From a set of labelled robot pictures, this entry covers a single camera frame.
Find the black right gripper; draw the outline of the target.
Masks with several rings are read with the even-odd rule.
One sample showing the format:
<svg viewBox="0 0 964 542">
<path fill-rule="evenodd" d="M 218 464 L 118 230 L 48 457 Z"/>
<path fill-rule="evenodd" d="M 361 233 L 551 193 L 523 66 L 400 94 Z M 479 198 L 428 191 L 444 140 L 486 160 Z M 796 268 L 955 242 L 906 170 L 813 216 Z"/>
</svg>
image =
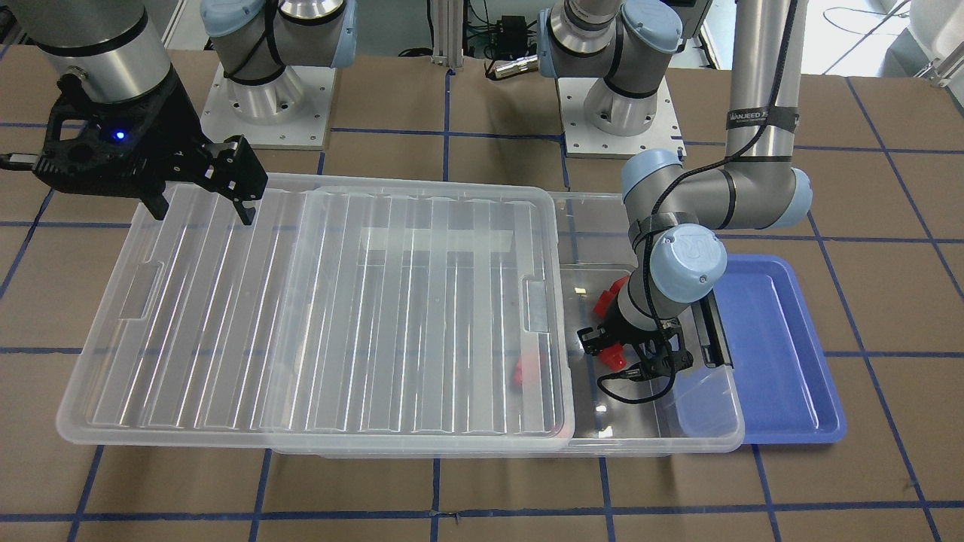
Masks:
<svg viewBox="0 0 964 542">
<path fill-rule="evenodd" d="M 208 143 L 173 66 L 145 95 L 113 104 L 94 102 L 72 73 L 57 86 L 32 168 L 46 185 L 65 194 L 140 199 L 162 221 L 169 211 L 166 183 L 199 183 L 230 200 L 242 224 L 254 223 L 255 207 L 245 203 L 262 198 L 267 172 L 243 135 Z"/>
</svg>

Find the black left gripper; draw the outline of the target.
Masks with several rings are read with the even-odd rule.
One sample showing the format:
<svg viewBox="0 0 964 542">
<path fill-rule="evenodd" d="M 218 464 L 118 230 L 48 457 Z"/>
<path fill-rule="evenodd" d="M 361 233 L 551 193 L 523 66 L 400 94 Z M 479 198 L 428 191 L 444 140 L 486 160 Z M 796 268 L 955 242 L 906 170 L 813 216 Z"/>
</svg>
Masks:
<svg viewBox="0 0 964 542">
<path fill-rule="evenodd" d="M 587 327 L 578 330 L 576 336 L 583 351 L 591 356 L 599 356 L 603 350 L 615 343 L 640 348 L 653 343 L 654 350 L 638 354 L 640 359 L 646 359 L 643 361 L 644 370 L 651 370 L 651 373 L 678 373 L 688 370 L 694 364 L 688 348 L 666 347 L 664 343 L 664 340 L 671 343 L 682 332 L 678 319 L 671 319 L 662 330 L 664 336 L 660 335 L 658 330 L 636 328 L 617 312 L 616 315 L 606 316 L 602 325 L 596 328 Z"/>
</svg>

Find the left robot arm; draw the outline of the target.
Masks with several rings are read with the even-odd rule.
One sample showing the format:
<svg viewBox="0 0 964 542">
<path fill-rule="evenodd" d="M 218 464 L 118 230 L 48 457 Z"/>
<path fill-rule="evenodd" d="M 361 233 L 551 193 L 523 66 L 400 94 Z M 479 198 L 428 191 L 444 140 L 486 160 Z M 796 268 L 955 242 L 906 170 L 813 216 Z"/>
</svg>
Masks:
<svg viewBox="0 0 964 542">
<path fill-rule="evenodd" d="M 600 296 L 599 325 L 579 332 L 589 355 L 620 370 L 623 347 L 632 346 L 646 377 L 677 373 L 685 356 L 673 346 L 676 318 L 709 295 L 727 266 L 716 231 L 778 229 L 809 212 L 810 181 L 791 165 L 807 7 L 737 2 L 725 157 L 690 169 L 677 151 L 650 148 L 624 164 L 638 264 Z M 595 79 L 586 102 L 592 121 L 620 136 L 644 130 L 682 44 L 684 22 L 662 1 L 559 1 L 539 17 L 541 75 Z"/>
</svg>

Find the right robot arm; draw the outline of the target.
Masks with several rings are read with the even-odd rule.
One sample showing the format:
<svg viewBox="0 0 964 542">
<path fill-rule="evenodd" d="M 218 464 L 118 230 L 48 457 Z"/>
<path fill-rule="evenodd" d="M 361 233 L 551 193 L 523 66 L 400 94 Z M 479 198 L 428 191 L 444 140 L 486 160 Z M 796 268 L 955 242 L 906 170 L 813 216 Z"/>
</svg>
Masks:
<svg viewBox="0 0 964 542">
<path fill-rule="evenodd" d="M 140 200 L 166 186 L 223 196 L 251 225 L 267 172 L 256 148 L 319 148 L 328 108 L 314 75 L 352 64 L 355 1 L 4 1 L 55 69 L 37 154 L 2 168 L 63 194 Z"/>
</svg>

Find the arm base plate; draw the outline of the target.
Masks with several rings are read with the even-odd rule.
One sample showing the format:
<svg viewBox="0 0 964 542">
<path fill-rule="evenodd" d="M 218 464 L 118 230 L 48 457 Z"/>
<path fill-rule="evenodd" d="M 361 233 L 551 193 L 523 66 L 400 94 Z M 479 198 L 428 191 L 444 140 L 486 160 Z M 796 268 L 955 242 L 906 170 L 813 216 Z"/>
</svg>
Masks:
<svg viewBox="0 0 964 542">
<path fill-rule="evenodd" d="M 644 99 L 616 95 L 599 77 L 561 77 L 557 90 L 568 157 L 627 159 L 654 148 L 685 157 L 665 80 Z"/>
<path fill-rule="evenodd" d="M 255 150 L 323 150 L 337 69 L 287 66 L 278 79 L 245 86 L 218 65 L 200 123 L 220 143 L 243 135 Z"/>
</svg>

